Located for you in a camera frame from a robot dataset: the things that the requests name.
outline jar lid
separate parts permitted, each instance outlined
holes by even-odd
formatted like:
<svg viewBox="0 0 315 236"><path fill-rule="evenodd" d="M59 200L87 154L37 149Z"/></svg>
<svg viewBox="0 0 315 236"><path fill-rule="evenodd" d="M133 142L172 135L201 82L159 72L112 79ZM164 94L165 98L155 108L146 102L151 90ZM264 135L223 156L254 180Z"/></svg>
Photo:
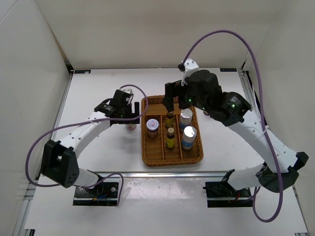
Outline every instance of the jar lid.
<svg viewBox="0 0 315 236"><path fill-rule="evenodd" d="M195 129L195 127L192 126L187 126L184 129L184 134L188 137L188 138L195 138L197 135L197 130Z"/></svg>
<svg viewBox="0 0 315 236"><path fill-rule="evenodd" d="M168 135L174 135L174 128L168 128L167 134Z"/></svg>
<svg viewBox="0 0 315 236"><path fill-rule="evenodd" d="M150 119L147 121L147 129L149 131L156 131L158 129L158 121L156 119Z"/></svg>
<svg viewBox="0 0 315 236"><path fill-rule="evenodd" d="M191 109L187 108L187 109L181 110L181 117L184 118L184 119L192 118L192 111L191 111Z"/></svg>

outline wicker basket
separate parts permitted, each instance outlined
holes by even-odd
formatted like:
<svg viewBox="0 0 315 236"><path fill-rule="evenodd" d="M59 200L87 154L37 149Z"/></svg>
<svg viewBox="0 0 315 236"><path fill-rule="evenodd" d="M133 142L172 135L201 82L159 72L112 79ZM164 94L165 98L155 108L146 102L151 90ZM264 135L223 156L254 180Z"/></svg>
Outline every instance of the wicker basket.
<svg viewBox="0 0 315 236"><path fill-rule="evenodd" d="M190 150L183 150L181 147L182 133L179 131L180 109L178 99L174 99L174 125L175 129L175 145L174 148L168 150L165 147L167 128L165 127L165 117L167 110L162 104L164 96L150 96L148 97L149 107L141 120L141 147L142 160L149 167L157 166L171 166L182 164L195 164L202 160L203 150L200 138L200 131L197 121L196 110L191 107L193 117L191 125L197 129L197 137ZM142 99L142 111L146 107L146 100ZM158 136L150 138L147 135L146 123L149 119L156 119L159 122Z"/></svg>

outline blue label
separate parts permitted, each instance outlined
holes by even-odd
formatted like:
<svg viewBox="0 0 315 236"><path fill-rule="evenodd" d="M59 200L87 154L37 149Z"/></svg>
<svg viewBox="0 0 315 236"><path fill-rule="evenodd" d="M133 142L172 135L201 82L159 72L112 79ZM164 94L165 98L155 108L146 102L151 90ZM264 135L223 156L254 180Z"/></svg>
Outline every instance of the blue label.
<svg viewBox="0 0 315 236"><path fill-rule="evenodd" d="M192 143L187 143L186 141L182 140L182 146L185 146L185 147L191 147L193 145L193 142Z"/></svg>
<svg viewBox="0 0 315 236"><path fill-rule="evenodd" d="M190 126L190 124L182 124L182 123L179 122L179 128L181 130L184 130L187 126Z"/></svg>

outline white wall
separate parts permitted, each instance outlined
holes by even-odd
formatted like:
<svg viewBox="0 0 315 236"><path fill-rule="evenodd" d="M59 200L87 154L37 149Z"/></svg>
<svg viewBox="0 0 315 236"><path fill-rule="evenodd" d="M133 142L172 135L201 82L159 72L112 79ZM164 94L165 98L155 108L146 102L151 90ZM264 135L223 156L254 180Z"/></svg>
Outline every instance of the white wall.
<svg viewBox="0 0 315 236"><path fill-rule="evenodd" d="M218 29L258 50L285 0L36 0L74 68L176 67L193 43ZM202 42L200 66L241 67L247 50L231 35Z"/></svg>
<svg viewBox="0 0 315 236"><path fill-rule="evenodd" d="M266 119L271 130L310 159L295 184L309 231L315 235L315 1L283 6L258 53ZM253 66L251 78L256 83Z"/></svg>
<svg viewBox="0 0 315 236"><path fill-rule="evenodd" d="M53 127L69 79L36 3L13 3L0 1L1 236L12 234L20 212L28 185L24 173L28 149ZM31 160L32 177L40 163L39 151Z"/></svg>

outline basket divider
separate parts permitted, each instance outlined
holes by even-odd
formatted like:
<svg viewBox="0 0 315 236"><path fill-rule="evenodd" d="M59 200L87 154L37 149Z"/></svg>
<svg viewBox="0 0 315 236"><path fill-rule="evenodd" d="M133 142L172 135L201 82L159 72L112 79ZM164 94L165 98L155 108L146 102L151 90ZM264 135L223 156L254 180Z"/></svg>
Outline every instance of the basket divider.
<svg viewBox="0 0 315 236"><path fill-rule="evenodd" d="M179 144L179 152L181 153L181 159L183 159L183 153L182 153L182 142L181 142L181 134L179 131L179 118L178 115L176 115L176 125L177 125L177 139Z"/></svg>
<svg viewBox="0 0 315 236"><path fill-rule="evenodd" d="M163 161L165 161L165 156L164 156L164 141L163 141L163 115L160 115L160 130L161 130L161 140L162 140L162 157Z"/></svg>

